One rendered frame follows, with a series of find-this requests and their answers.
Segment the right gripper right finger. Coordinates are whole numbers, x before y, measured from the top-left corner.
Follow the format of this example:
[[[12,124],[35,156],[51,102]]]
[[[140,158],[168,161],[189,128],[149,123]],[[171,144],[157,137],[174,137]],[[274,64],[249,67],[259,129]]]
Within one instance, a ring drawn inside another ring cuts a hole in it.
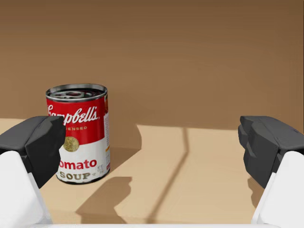
[[[264,189],[252,224],[304,225],[304,134],[269,116],[241,116],[248,174]]]

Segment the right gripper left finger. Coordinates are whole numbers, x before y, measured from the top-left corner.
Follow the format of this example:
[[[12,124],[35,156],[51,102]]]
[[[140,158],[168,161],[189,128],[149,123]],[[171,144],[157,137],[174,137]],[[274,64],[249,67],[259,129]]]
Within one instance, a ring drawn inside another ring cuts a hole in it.
[[[62,116],[31,117],[0,134],[0,225],[51,223],[40,189],[59,168]]]

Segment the red and white can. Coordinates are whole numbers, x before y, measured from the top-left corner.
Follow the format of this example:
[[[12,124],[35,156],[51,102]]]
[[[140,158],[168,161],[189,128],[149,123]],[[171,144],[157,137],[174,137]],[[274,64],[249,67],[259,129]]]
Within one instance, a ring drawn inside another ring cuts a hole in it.
[[[95,182],[110,171],[108,90],[96,84],[59,85],[46,91],[48,115],[62,116],[65,142],[57,178],[68,184]]]

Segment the pale wooden shelf unit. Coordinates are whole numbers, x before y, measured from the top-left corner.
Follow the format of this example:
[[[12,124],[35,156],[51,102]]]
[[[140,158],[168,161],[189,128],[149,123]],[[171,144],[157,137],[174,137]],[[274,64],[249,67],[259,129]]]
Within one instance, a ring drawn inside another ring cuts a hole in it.
[[[304,0],[0,0],[0,133],[108,89],[111,170],[41,189],[55,223],[251,221],[242,115],[304,132]]]

